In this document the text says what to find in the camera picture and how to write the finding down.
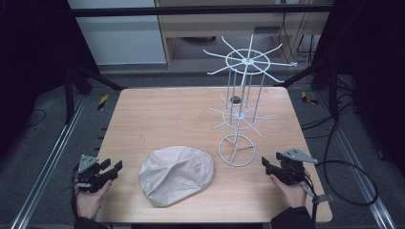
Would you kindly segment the white cabinet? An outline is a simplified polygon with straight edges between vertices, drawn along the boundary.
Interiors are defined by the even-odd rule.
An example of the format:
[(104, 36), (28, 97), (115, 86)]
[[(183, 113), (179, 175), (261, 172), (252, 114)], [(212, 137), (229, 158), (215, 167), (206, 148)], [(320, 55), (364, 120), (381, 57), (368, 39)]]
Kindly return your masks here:
[[(73, 10), (149, 8), (155, 0), (68, 0)], [(157, 16), (77, 17), (98, 66), (165, 64)]]

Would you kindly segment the light wooden desk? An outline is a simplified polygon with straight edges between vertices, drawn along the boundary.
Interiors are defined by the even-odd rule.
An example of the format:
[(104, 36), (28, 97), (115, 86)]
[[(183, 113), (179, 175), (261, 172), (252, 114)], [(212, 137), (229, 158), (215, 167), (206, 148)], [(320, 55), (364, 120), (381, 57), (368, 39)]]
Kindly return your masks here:
[[(154, 0), (158, 7), (199, 6), (292, 6), (328, 4), (332, 0)], [(236, 37), (262, 35), (269, 44), (279, 45), (276, 55), (287, 62), (298, 58), (299, 41), (319, 35), (329, 15), (326, 12), (274, 12), (230, 14), (161, 15), (161, 36), (169, 68), (175, 66), (176, 45), (182, 38)]]

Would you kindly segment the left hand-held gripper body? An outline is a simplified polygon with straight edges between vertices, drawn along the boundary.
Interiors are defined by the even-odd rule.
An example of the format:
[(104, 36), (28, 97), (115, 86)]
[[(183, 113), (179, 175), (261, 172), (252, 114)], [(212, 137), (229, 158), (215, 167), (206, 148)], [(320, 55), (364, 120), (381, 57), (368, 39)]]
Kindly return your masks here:
[(103, 187), (114, 175), (108, 172), (101, 173), (98, 157), (82, 155), (77, 168), (76, 186), (82, 191), (95, 193)]

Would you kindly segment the person's left hand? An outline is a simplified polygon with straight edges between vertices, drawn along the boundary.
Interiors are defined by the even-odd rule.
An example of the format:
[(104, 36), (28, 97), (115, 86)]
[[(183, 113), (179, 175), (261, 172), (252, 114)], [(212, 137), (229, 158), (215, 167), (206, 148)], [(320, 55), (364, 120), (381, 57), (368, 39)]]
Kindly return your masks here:
[(104, 196), (112, 186), (113, 181), (108, 180), (101, 189), (95, 193), (81, 191), (75, 187), (75, 202), (77, 215), (82, 218), (95, 220), (101, 208)]

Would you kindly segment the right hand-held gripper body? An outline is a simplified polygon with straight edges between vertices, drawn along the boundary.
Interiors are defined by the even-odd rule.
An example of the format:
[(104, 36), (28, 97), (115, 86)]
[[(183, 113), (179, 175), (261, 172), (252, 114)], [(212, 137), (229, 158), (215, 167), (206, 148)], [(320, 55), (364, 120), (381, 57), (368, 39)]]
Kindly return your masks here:
[(303, 163), (317, 164), (318, 160), (295, 148), (281, 152), (286, 159), (278, 160), (280, 166), (272, 165), (272, 175), (278, 177), (284, 184), (293, 185), (305, 180), (305, 168)]

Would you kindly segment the aluminium floor rail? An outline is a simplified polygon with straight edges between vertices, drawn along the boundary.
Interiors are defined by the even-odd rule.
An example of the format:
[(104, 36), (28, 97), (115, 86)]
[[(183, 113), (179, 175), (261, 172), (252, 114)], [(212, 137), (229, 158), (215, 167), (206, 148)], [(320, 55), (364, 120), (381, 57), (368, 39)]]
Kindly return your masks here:
[[(330, 116), (328, 123), (331, 126), (331, 130), (328, 137), (327, 147), (323, 156), (323, 171), (325, 180), (329, 181), (327, 175), (328, 164), (343, 164), (349, 167), (352, 176), (355, 180), (357, 187), (359, 188), (361, 195), (365, 202), (353, 202), (352, 206), (367, 207), (370, 209), (373, 218), (378, 225), (379, 229), (397, 229), (388, 209), (386, 208), (383, 200), (379, 195), (378, 188), (374, 179), (364, 170), (360, 160), (354, 154), (353, 147), (349, 143), (349, 140), (344, 131), (339, 127), (339, 122), (335, 121), (329, 112), (328, 97), (322, 93), (316, 93), (319, 104), (324, 110), (327, 116)], [(344, 160), (328, 159), (330, 143), (333, 138), (336, 138), (337, 144), (340, 147), (340, 152), (344, 157)]]
[(48, 185), (48, 182), (53, 174), (55, 166), (60, 159), (66, 144), (75, 128), (75, 125), (82, 113), (84, 103), (86, 102), (87, 97), (85, 95), (80, 95), (77, 99), (77, 102), (74, 106), (74, 114), (71, 120), (63, 126), (63, 129), (54, 144), (44, 166), (42, 167), (41, 172), (39, 173), (31, 191), (29, 192), (24, 204), (21, 209), (18, 211), (17, 215), (11, 222), (9, 229), (26, 229), (32, 214), (37, 207), (39, 200), (42, 198), (42, 195)]

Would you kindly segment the yellow black striped tape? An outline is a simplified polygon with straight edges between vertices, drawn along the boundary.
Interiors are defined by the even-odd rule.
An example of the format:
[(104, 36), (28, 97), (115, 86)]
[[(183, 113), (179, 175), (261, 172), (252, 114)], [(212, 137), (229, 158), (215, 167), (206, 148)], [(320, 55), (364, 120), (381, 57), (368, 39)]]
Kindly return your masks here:
[(307, 102), (309, 104), (317, 105), (318, 100), (314, 98), (310, 98), (309, 95), (305, 92), (301, 92), (301, 99), (303, 102)]
[(104, 106), (105, 106), (105, 104), (106, 104), (106, 101), (107, 101), (108, 97), (109, 97), (108, 94), (104, 94), (104, 95), (100, 98), (100, 101), (99, 101), (98, 106), (97, 106), (97, 110), (98, 110), (98, 111), (102, 111), (102, 110), (103, 110), (103, 108), (104, 108)]

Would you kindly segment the white wire display rack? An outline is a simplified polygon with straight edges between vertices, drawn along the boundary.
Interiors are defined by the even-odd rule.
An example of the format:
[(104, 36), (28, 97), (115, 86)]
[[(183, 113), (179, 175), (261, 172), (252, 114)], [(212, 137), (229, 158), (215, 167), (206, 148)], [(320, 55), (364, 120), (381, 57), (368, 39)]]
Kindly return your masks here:
[[(203, 51), (224, 61), (223, 68), (210, 72), (208, 75), (228, 71), (226, 94), (220, 95), (224, 107), (221, 109), (209, 107), (210, 111), (219, 114), (222, 118), (222, 122), (212, 127), (212, 130), (223, 126), (233, 130), (232, 134), (224, 136), (219, 142), (218, 155), (227, 165), (244, 167), (251, 163), (257, 154), (257, 146), (247, 136), (247, 132), (252, 131), (259, 137), (264, 137), (256, 128), (258, 122), (260, 120), (275, 120), (275, 117), (258, 114), (259, 108), (266, 103), (266, 99), (262, 98), (265, 80), (269, 78), (276, 83), (284, 82), (268, 71), (274, 66), (296, 67), (298, 63), (272, 61), (269, 55), (280, 50), (282, 45), (278, 45), (267, 52), (260, 52), (253, 48), (254, 35), (250, 36), (247, 48), (235, 48), (223, 36), (222, 41), (230, 49), (228, 54)], [(233, 104), (230, 101), (233, 96), (239, 96), (241, 103)]]

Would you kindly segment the white fabric cap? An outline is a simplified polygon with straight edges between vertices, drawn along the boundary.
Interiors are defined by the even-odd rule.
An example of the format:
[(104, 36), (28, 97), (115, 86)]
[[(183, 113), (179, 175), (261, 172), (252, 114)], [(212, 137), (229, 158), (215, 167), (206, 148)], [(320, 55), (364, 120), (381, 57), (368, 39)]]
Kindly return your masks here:
[(143, 194), (157, 207), (167, 207), (205, 189), (214, 177), (209, 153), (188, 146), (154, 150), (139, 171)]

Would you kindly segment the black horizontal bar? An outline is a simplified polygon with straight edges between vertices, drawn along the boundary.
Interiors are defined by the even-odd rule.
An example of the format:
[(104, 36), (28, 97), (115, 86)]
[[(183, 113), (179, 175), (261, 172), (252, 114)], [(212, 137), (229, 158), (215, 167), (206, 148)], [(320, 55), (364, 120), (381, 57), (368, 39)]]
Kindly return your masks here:
[(69, 10), (75, 17), (149, 16), (232, 13), (325, 12), (334, 9), (331, 4), (309, 5), (246, 5), (246, 6), (191, 6), (157, 8), (78, 9)]

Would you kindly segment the black metal stand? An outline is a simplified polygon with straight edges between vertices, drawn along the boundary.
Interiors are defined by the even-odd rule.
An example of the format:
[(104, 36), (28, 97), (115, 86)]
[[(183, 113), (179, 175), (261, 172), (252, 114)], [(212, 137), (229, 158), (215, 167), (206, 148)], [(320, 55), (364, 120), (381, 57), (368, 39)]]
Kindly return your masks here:
[(321, 90), (326, 84), (329, 85), (329, 112), (335, 121), (339, 120), (337, 105), (337, 75), (338, 68), (333, 62), (315, 63), (300, 71), (285, 82), (276, 84), (276, 87), (289, 87), (307, 75), (315, 74), (310, 86), (315, 90)]
[(80, 94), (89, 94), (92, 91), (92, 87), (87, 80), (88, 77), (96, 80), (97, 82), (107, 86), (112, 90), (124, 90), (123, 86), (120, 86), (108, 80), (100, 73), (91, 71), (88, 68), (85, 68), (83, 66), (68, 67), (63, 76), (65, 83), (66, 124), (71, 122), (75, 114), (73, 86), (76, 86)]

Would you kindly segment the grey metal bracket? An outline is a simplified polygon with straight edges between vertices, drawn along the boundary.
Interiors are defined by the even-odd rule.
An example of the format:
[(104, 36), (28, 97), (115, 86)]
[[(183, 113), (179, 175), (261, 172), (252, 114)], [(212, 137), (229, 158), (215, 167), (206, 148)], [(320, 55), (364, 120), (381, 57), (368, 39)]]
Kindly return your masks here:
[(312, 202), (319, 204), (322, 202), (331, 202), (335, 201), (335, 196), (333, 194), (327, 195), (316, 195), (314, 192), (311, 191), (311, 189), (308, 186), (303, 186), (303, 190), (310, 196), (312, 197)]

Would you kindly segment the person's right hand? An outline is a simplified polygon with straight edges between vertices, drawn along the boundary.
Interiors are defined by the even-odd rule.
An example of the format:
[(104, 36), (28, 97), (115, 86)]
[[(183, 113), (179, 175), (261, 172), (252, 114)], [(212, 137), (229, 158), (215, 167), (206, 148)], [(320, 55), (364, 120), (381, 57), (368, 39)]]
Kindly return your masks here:
[(307, 202), (307, 193), (301, 184), (286, 185), (275, 175), (270, 175), (270, 180), (281, 191), (286, 206), (290, 208), (305, 207)]

